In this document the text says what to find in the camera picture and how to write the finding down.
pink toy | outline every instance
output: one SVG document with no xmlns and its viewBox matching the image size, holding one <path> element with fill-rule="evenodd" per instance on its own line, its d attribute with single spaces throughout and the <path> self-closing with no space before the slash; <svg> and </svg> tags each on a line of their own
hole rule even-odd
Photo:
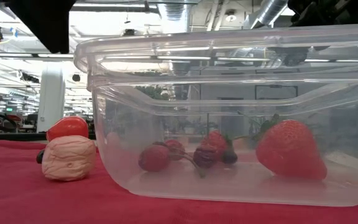
<svg viewBox="0 0 358 224">
<path fill-rule="evenodd" d="M 42 173 L 52 180 L 83 179 L 94 167 L 96 147 L 83 136 L 56 138 L 45 148 Z"/>
</svg>

column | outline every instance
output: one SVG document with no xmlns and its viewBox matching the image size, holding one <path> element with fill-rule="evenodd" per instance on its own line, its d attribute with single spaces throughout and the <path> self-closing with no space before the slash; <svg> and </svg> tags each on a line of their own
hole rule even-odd
<svg viewBox="0 0 358 224">
<path fill-rule="evenodd" d="M 62 64 L 47 62 L 42 70 L 37 132 L 48 131 L 63 118 L 65 79 Z"/>
</svg>

red tablecloth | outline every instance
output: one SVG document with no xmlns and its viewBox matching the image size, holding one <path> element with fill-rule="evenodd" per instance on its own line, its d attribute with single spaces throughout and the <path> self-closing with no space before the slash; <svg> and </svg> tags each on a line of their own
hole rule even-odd
<svg viewBox="0 0 358 224">
<path fill-rule="evenodd" d="M 0 223 L 358 223 L 347 208 L 208 202 L 133 195 L 100 159 L 77 182 L 45 179 L 35 157 L 44 144 L 0 141 Z"/>
</svg>

clear plastic container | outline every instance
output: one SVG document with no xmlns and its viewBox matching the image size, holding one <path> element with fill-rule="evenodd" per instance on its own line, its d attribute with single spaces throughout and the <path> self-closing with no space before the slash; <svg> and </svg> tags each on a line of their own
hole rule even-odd
<svg viewBox="0 0 358 224">
<path fill-rule="evenodd" d="M 75 64 L 104 165 L 134 194 L 358 204 L 358 25 L 96 39 Z"/>
</svg>

red fabric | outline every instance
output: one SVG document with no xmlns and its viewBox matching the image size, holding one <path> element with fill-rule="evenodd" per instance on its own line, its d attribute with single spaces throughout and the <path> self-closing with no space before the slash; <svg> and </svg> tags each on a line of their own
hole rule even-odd
<svg viewBox="0 0 358 224">
<path fill-rule="evenodd" d="M 98 159 L 77 182 L 45 179 L 35 157 L 43 144 L 0 141 L 0 223 L 358 223 L 358 206 L 310 207 L 208 202 L 133 195 Z"/>
</svg>

